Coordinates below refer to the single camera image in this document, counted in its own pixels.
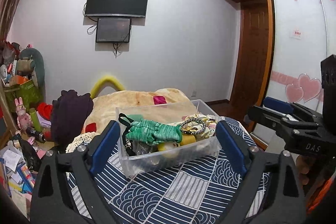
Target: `wall-mounted monitor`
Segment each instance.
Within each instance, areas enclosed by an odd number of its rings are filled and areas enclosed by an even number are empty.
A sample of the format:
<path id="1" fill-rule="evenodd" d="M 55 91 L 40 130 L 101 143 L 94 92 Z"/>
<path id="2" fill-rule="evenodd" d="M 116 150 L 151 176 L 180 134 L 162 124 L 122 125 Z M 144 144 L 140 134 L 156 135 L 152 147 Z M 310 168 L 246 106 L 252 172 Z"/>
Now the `wall-mounted monitor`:
<path id="1" fill-rule="evenodd" d="M 130 18 L 98 18 L 96 42 L 128 43 L 130 36 Z"/>
<path id="2" fill-rule="evenodd" d="M 146 17 L 148 0 L 87 0 L 85 16 Z"/>

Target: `black cable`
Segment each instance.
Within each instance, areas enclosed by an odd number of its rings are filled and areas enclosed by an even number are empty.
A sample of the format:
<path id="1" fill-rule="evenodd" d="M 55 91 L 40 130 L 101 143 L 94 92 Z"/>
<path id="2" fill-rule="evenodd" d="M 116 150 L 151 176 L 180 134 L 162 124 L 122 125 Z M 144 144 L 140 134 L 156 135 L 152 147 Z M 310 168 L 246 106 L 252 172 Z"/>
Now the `black cable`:
<path id="1" fill-rule="evenodd" d="M 97 29 L 97 24 L 94 24 L 94 25 L 92 25 L 91 27 L 89 27 L 89 28 L 86 30 L 86 32 L 87 32 L 87 34 L 93 34 L 93 33 L 95 32 L 96 29 Z"/>
<path id="2" fill-rule="evenodd" d="M 83 16 L 85 16 L 85 8 L 86 8 L 86 4 L 87 4 L 87 2 L 84 4 L 84 7 L 83 7 Z M 89 17 L 89 16 L 86 16 L 86 17 L 88 17 L 89 19 L 91 19 L 91 20 L 94 21 L 94 22 L 98 22 L 98 21 L 95 21 L 94 19 L 92 19 L 92 18 Z"/>
<path id="3" fill-rule="evenodd" d="M 123 41 L 122 42 L 125 42 L 125 39 L 127 38 L 127 37 L 129 37 L 129 39 L 131 38 L 131 33 L 132 33 L 132 19 L 130 19 L 131 20 L 131 27 L 130 27 L 130 29 L 129 29 L 129 33 L 125 36 L 125 38 L 123 39 Z M 115 50 L 115 56 L 117 56 L 117 54 L 118 54 L 118 49 L 119 49 L 119 47 L 121 46 L 122 44 L 120 44 L 119 45 L 119 42 L 117 42 L 117 43 L 113 43 L 113 48 L 114 48 L 114 50 Z"/>

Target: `clear plastic box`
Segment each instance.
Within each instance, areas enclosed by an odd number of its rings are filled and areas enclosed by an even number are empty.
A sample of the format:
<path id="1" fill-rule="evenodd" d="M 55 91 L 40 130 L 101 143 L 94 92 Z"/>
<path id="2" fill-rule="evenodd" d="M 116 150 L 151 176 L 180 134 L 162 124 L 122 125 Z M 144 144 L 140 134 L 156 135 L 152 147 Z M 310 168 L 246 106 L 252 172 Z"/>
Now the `clear plastic box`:
<path id="1" fill-rule="evenodd" d="M 183 120 L 183 116 L 196 113 L 214 115 L 216 120 L 219 121 L 219 116 L 202 100 L 142 107 L 117 107 L 115 113 L 117 121 L 120 113 L 124 113 L 125 115 L 141 114 L 144 119 L 161 123 L 179 122 Z M 125 131 L 125 128 L 124 125 L 120 124 L 118 152 L 121 167 L 126 177 L 180 165 L 215 153 L 221 149 L 217 137 L 214 136 L 171 150 L 130 157 L 126 153 L 122 142 L 122 133 Z"/>

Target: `yellow object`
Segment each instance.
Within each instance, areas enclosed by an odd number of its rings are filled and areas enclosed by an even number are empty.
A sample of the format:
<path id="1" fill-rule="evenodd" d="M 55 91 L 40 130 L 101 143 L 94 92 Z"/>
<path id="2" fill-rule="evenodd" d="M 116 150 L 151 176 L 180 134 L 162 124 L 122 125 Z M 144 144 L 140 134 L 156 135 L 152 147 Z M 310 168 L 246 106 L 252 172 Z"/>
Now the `yellow object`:
<path id="1" fill-rule="evenodd" d="M 125 90 L 124 86 L 115 77 L 110 76 L 110 75 L 105 75 L 102 78 L 100 78 L 97 81 L 97 83 L 95 83 L 94 87 L 92 88 L 90 92 L 92 99 L 96 98 L 98 91 L 103 86 L 103 84 L 105 84 L 106 82 L 110 82 L 111 84 L 113 84 L 115 86 L 116 91 Z"/>
<path id="2" fill-rule="evenodd" d="M 166 151 L 166 150 L 170 150 L 173 148 L 178 147 L 179 145 L 175 142 L 165 142 L 165 143 L 159 143 L 157 145 L 157 150 L 158 151 Z"/>
<path id="3" fill-rule="evenodd" d="M 19 192 L 22 191 L 22 187 L 20 187 L 17 183 L 13 183 L 11 181 L 8 181 L 8 185 L 16 190 L 18 190 Z"/>
<path id="4" fill-rule="evenodd" d="M 186 135 L 186 134 L 182 134 L 182 141 L 180 142 L 180 145 L 187 145 L 190 143 L 195 143 L 196 142 L 196 138 L 194 135 Z"/>

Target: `blue gripper pad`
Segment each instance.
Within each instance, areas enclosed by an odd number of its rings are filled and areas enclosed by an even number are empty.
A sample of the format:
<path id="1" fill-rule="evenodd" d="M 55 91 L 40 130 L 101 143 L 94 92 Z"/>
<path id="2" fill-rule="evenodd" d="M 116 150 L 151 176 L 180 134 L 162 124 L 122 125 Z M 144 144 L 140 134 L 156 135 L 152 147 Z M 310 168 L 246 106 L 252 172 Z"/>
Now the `blue gripper pad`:
<path id="1" fill-rule="evenodd" d="M 90 173 L 96 175 L 103 171 L 107 160 L 111 156 L 120 137 L 120 126 L 116 121 L 110 121 L 104 131 L 93 138 L 88 145 L 88 164 L 91 166 Z"/>
<path id="2" fill-rule="evenodd" d="M 292 114 L 294 111 L 293 107 L 289 103 L 274 99 L 272 97 L 266 97 L 263 101 L 263 104 L 264 107 L 273 109 L 283 114 Z"/>
<path id="3" fill-rule="evenodd" d="M 230 161 L 232 170 L 244 178 L 251 165 L 248 144 L 225 121 L 220 121 L 217 124 L 216 136 Z"/>

